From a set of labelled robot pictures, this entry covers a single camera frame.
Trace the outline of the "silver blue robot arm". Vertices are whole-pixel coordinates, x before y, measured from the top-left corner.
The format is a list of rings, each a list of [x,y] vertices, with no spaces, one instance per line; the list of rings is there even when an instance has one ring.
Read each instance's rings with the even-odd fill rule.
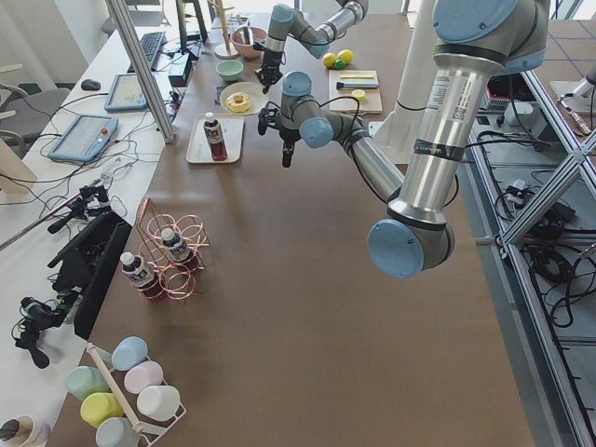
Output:
[[[313,26],[298,9],[286,5],[274,6],[267,38],[262,43],[263,60],[255,74],[263,86],[263,93],[274,86],[282,77],[280,66],[289,37],[297,40],[316,59],[321,59],[330,44],[340,38],[348,28],[363,21],[369,2],[338,1],[341,8],[318,26]]]
[[[284,5],[273,8],[264,58],[256,74],[269,88],[282,86],[280,106],[263,109],[258,130],[276,129],[288,167],[297,142],[319,148],[339,142],[360,175],[387,205],[387,216],[368,235],[376,267],[394,278],[409,278],[446,261],[454,231],[444,206],[467,145],[481,96],[490,78],[538,67],[544,60],[549,23],[546,1],[439,1],[432,11],[438,38],[433,49],[437,74],[432,82],[410,163],[400,171],[356,115],[325,110],[312,96],[303,72],[283,74],[280,64],[288,38],[320,57],[330,43],[368,11],[364,1],[344,1],[318,27]]]

